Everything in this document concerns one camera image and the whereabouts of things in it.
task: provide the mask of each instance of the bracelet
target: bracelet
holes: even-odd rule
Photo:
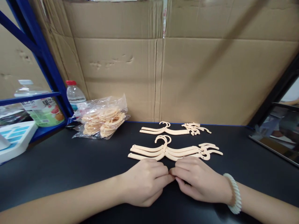
[[[223,176],[227,177],[230,180],[230,182],[231,182],[231,184],[234,188],[234,194],[235,194],[235,204],[234,204],[234,206],[230,206],[230,205],[227,205],[227,206],[232,211],[232,213],[237,215],[237,214],[240,213],[241,208],[242,208],[242,202],[241,202],[241,195],[240,195],[239,187],[238,187],[236,181],[234,180],[234,178],[230,174],[225,173],[225,174],[223,174]]]

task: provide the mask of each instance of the bottle cap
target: bottle cap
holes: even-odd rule
[[[76,81],[74,81],[74,80],[67,80],[67,81],[65,81],[65,83],[69,86],[77,85]]]
[[[19,83],[21,85],[33,85],[33,81],[29,80],[29,79],[20,79]]]

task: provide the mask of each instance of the black frame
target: black frame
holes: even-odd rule
[[[296,55],[294,60],[285,70],[277,84],[274,86],[270,94],[267,96],[261,107],[258,109],[256,114],[253,116],[248,126],[255,128],[256,125],[259,127],[262,125],[264,120],[269,116],[274,107],[280,106],[292,109],[299,112],[299,108],[295,106],[289,106],[278,103],[282,97],[286,94],[289,88],[299,77],[299,53]]]

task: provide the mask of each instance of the bag of hangers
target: bag of hangers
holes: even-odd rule
[[[74,128],[78,133],[73,138],[110,139],[117,128],[130,118],[127,112],[125,94],[120,99],[109,96],[81,103],[73,117],[82,124]]]

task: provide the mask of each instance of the hand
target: hand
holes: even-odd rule
[[[229,180],[198,158],[185,156],[178,159],[169,173],[175,176],[181,191],[195,200],[234,204]]]
[[[163,188],[174,181],[168,168],[155,159],[142,159],[127,172],[119,175],[124,189],[123,201],[140,207],[151,206]]]

